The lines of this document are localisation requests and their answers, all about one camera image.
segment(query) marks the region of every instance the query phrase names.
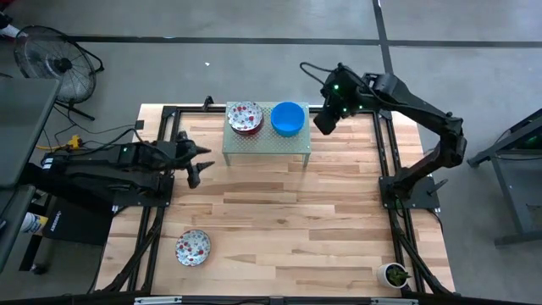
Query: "gray floor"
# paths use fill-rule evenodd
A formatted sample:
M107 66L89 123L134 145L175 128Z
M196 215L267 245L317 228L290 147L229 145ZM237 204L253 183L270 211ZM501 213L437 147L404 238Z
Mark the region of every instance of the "gray floor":
M381 0L390 39L540 41L542 2L537 0ZM289 37L376 39L370 0L19 0L8 13L18 26L49 25L70 34L130 36ZM95 114L93 130L130 124L141 103L200 103L206 95L232 100L294 100L319 104L318 84L297 65L302 60L355 71L383 72L379 47L87 43L106 70L81 109ZM540 108L542 49L390 49L395 73L412 92L465 119L467 156ZM0 45L2 72L20 76L11 47ZM49 135L68 123L56 113ZM78 132L85 140L107 140ZM437 138L421 130L424 149ZM66 133L67 140L73 133ZM442 169L437 179L442 220L456 290L471 297L540 302L542 242L497 250L496 237L513 232L493 169L466 164ZM27 238L21 236L8 269L0 274L0 298L86 292L100 249L64 242L46 244L49 274L16 271Z

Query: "potted succulent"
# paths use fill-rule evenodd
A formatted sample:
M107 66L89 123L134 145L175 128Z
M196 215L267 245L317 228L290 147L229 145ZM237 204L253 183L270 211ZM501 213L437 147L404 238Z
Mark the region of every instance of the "potted succulent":
M405 267L399 263L387 263L379 267L376 277L382 286L389 288L402 288L411 276Z

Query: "electric fan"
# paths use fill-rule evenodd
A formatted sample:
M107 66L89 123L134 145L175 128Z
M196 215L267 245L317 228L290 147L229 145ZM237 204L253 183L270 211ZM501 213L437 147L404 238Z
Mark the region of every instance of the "electric fan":
M94 69L88 55L100 63L98 69ZM17 34L14 56L26 78L60 81L57 105L94 120L90 115L75 109L74 104L89 99L96 89L96 74L103 71L100 58L66 34L39 25L27 26Z

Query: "wooden work surface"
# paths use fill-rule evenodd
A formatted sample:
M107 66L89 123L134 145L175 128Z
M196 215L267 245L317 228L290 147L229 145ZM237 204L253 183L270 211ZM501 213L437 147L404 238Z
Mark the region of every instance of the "wooden work surface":
M157 138L162 106L141 105L144 139ZM216 164L203 171L195 190L188 188L185 171L175 173L153 294L398 295L381 287L375 276L378 266L394 261L394 251L388 214L380 203L372 117L343 119L329 136L311 124L312 155L306 171L301 156L232 155L227 167L222 156L224 115L182 114L181 128L197 145L213 149L196 161ZM394 114L394 124L401 162L414 164L423 156L418 128L400 114ZM392 164L388 166L394 173ZM134 252L140 217L141 208L133 207L113 220L96 289L109 284ZM423 210L412 211L412 219L420 255L453 291L438 222ZM197 267L185 267L175 257L175 242L190 229L205 230L212 242L209 258ZM138 286L147 256L141 261Z

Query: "metal mesh table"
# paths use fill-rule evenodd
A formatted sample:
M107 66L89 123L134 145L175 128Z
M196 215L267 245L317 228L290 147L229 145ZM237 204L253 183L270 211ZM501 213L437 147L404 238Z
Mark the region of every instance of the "metal mesh table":
M242 136L236 134L228 124L227 113L234 102L226 103L224 120L224 140L222 154L230 166L230 154L301 154L303 167L308 164L311 155L311 131L308 124L308 103L298 103L305 112L305 124L299 133L291 137L280 136L271 125L271 111L279 103L257 103L263 111L263 127L256 134Z

